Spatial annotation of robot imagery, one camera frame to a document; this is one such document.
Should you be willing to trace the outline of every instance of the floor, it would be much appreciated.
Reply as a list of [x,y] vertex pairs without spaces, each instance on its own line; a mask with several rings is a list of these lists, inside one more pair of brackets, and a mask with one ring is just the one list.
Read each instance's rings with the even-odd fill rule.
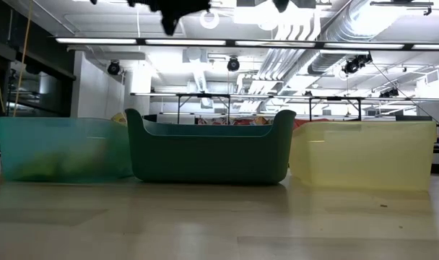
[[439,176],[429,194],[0,181],[3,259],[439,259]]

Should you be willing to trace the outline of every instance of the teal plastic bin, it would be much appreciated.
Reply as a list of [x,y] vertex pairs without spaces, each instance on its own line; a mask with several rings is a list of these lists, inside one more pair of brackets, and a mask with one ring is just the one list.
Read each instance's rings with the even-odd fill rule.
[[97,183],[132,176],[127,131],[96,118],[0,118],[3,177]]
[[126,110],[134,175],[147,182],[275,184],[287,174],[295,112],[272,126],[155,123]]

